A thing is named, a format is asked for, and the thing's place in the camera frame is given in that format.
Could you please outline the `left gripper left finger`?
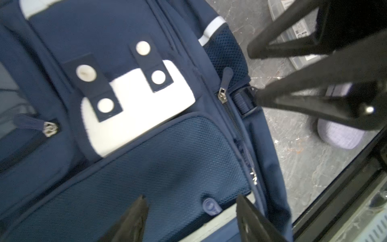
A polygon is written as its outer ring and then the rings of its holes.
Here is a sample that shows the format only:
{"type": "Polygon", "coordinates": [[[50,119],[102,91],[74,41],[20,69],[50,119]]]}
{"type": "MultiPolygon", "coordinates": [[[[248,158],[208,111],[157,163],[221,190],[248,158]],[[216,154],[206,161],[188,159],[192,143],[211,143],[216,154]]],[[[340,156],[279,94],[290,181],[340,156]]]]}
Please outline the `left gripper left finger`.
{"type": "Polygon", "coordinates": [[[142,242],[149,206],[140,195],[98,242],[142,242]]]}

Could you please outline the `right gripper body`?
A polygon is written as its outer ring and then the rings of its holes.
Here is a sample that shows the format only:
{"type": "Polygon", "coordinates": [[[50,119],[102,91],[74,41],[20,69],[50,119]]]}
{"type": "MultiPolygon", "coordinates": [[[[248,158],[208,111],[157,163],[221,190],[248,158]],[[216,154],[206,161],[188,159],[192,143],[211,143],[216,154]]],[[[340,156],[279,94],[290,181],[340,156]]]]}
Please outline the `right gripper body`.
{"type": "Polygon", "coordinates": [[[329,1],[316,18],[317,54],[330,54],[386,28],[386,1],[329,1]]]}

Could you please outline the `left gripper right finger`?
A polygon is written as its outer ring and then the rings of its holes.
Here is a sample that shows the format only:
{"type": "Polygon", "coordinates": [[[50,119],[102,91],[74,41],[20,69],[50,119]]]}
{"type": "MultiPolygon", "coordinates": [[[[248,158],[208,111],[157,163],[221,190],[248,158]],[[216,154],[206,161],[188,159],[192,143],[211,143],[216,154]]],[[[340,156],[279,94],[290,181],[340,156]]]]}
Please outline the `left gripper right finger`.
{"type": "Polygon", "coordinates": [[[243,195],[237,197],[236,215],[242,242],[286,242],[277,229],[243,195]]]}

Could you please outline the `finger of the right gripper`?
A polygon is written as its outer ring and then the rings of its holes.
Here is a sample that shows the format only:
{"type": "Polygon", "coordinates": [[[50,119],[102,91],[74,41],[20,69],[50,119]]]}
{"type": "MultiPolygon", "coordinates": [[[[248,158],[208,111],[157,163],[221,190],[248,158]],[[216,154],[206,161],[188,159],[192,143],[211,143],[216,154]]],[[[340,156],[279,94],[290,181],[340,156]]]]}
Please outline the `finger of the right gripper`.
{"type": "Polygon", "coordinates": [[[375,33],[264,89],[258,106],[371,131],[387,125],[387,32],[375,33]]]}
{"type": "Polygon", "coordinates": [[[282,15],[248,44],[248,57],[250,59],[267,59],[326,54],[324,45],[317,41],[314,34],[278,44],[273,44],[272,41],[313,10],[324,8],[327,4],[328,1],[294,1],[282,15]]]}

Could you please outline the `navy blue student backpack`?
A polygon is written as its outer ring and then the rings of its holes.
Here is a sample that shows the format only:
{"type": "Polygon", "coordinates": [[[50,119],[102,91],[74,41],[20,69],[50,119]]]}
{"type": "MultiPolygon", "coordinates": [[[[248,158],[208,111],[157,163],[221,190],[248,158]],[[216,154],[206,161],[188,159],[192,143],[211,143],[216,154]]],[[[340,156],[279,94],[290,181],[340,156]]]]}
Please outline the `navy blue student backpack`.
{"type": "Polygon", "coordinates": [[[239,242],[291,211],[244,55],[206,1],[1,1],[1,241],[239,242]]]}

